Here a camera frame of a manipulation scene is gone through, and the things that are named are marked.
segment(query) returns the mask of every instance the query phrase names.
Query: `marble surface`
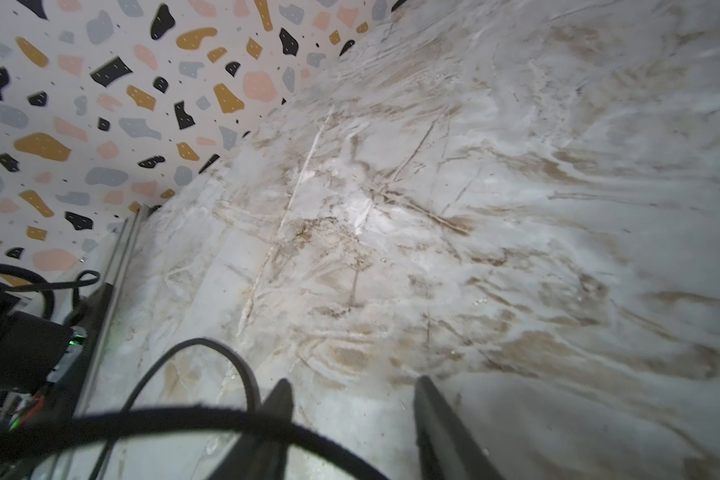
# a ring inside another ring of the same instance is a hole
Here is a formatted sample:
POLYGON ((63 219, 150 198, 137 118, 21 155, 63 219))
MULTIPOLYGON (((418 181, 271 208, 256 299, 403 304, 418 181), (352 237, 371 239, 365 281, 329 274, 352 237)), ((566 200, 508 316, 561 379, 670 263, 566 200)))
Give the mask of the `marble surface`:
MULTIPOLYGON (((720 0, 410 0, 346 57, 149 219, 90 411, 208 336, 390 478, 424 374, 507 478, 720 478, 720 0)), ((243 404, 213 352, 137 405, 197 402, 243 404)), ((121 442, 106 477, 229 441, 121 442)))

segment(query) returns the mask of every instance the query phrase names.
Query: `white marble vein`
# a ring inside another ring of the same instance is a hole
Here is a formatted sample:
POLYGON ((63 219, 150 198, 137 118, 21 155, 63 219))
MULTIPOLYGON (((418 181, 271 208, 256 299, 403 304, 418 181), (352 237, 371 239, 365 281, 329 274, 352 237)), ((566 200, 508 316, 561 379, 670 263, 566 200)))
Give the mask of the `white marble vein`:
MULTIPOLYGON (((508 478, 720 478, 720 0, 410 0, 345 57, 145 225, 94 410, 209 336, 390 478, 423 374, 508 478)), ((187 402, 240 384, 188 351, 140 404, 187 402)))

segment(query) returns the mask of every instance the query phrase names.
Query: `patterned wall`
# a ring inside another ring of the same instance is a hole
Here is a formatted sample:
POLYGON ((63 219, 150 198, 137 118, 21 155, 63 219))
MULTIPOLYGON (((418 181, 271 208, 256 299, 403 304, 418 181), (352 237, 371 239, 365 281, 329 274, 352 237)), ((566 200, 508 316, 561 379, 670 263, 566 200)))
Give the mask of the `patterned wall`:
POLYGON ((0 263, 48 279, 162 204, 386 0, 0 0, 0 263))

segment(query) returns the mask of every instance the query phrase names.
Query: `terrazzo pattern wall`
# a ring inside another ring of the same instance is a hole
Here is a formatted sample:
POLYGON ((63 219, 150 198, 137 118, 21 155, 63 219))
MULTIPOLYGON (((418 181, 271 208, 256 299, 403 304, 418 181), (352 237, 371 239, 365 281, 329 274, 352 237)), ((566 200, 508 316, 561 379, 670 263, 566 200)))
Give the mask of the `terrazzo pattern wall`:
POLYGON ((0 263, 54 278, 173 197, 386 0, 0 0, 0 263))

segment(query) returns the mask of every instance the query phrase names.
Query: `terrazzo wallpaper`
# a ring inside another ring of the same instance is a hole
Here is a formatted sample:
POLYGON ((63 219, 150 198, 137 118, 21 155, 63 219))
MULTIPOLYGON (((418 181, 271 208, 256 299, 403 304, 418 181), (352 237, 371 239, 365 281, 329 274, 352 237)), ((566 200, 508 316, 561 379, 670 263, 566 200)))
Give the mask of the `terrazzo wallpaper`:
POLYGON ((245 141, 391 6, 0 0, 0 263, 53 279, 245 141))

